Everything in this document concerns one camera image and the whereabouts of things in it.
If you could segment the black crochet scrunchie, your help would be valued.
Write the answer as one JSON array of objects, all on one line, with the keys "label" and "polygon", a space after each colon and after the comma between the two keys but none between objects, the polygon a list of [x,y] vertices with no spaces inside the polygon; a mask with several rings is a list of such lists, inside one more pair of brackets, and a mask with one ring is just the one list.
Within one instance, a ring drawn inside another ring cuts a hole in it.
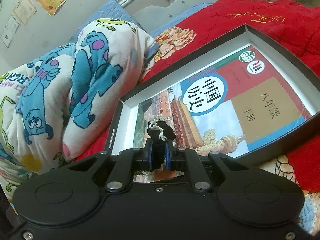
[{"label": "black crochet scrunchie", "polygon": [[173,128],[161,115],[158,115],[152,117],[148,122],[147,133],[149,139],[145,146],[147,147],[149,170],[158,170],[164,163],[170,169],[170,153],[176,139]]}]

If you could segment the blue monster print comforter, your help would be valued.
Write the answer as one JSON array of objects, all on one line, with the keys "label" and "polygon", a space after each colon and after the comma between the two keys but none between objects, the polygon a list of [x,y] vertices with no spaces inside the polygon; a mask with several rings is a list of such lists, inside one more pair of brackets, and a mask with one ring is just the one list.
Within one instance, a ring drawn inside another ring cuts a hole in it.
[{"label": "blue monster print comforter", "polygon": [[77,41],[1,76],[1,188],[12,200],[33,175],[82,155],[132,90],[156,40],[134,23],[100,18]]}]

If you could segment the Chinese history textbook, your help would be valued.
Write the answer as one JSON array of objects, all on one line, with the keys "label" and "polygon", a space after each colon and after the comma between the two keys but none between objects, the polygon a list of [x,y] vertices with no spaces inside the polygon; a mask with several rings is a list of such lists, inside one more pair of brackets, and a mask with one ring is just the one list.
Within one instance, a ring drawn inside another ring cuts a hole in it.
[{"label": "Chinese history textbook", "polygon": [[148,122],[161,115],[176,145],[199,155],[231,157],[263,147],[314,115],[300,94],[252,44],[141,102],[133,146],[148,138]]}]

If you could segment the black shallow cardboard box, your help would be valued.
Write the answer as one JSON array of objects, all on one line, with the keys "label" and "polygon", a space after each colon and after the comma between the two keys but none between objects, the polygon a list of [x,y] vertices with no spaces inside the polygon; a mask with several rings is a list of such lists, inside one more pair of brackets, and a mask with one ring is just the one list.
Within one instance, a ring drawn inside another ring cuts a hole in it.
[{"label": "black shallow cardboard box", "polygon": [[105,151],[142,147],[164,119],[178,147],[259,165],[319,128],[319,78],[295,55],[242,25],[147,79],[120,99]]}]

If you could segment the white certificate on wall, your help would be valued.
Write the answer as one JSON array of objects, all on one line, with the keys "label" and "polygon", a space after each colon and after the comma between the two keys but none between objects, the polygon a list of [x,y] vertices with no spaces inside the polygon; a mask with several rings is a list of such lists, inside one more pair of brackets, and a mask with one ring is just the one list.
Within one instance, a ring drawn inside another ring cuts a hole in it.
[{"label": "white certificate on wall", "polygon": [[3,42],[6,48],[10,47],[12,39],[14,38],[19,26],[20,26],[20,23],[18,22],[18,20],[16,20],[14,15],[10,15],[1,33],[1,41]]}]

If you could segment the framed certificate on wall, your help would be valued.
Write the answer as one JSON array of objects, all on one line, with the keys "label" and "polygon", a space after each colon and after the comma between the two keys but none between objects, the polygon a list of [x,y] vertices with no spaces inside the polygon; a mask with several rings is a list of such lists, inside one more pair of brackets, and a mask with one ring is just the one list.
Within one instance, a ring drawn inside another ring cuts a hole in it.
[{"label": "framed certificate on wall", "polygon": [[19,0],[12,11],[18,22],[26,25],[36,12],[36,7],[31,0]]}]

